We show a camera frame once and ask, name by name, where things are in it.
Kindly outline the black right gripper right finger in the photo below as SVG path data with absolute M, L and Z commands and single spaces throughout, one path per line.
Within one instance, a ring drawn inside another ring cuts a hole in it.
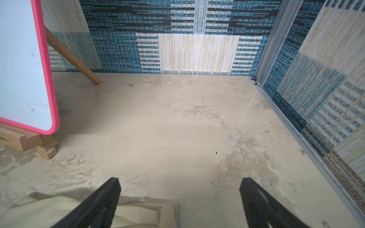
M 250 228 L 308 227 L 252 178 L 242 179 L 240 195 L 247 224 Z

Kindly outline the beige cream pillowcase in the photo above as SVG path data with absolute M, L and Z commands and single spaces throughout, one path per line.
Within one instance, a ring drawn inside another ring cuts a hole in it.
M 36 199 L 24 196 L 1 213 L 2 228 L 50 228 L 81 201 L 66 196 Z M 118 205 L 112 228 L 176 228 L 175 207 L 137 203 Z

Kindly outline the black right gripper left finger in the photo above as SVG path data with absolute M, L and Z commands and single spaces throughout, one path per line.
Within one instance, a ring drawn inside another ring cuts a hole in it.
M 110 178 L 54 228 L 110 228 L 117 208 L 121 186 Z

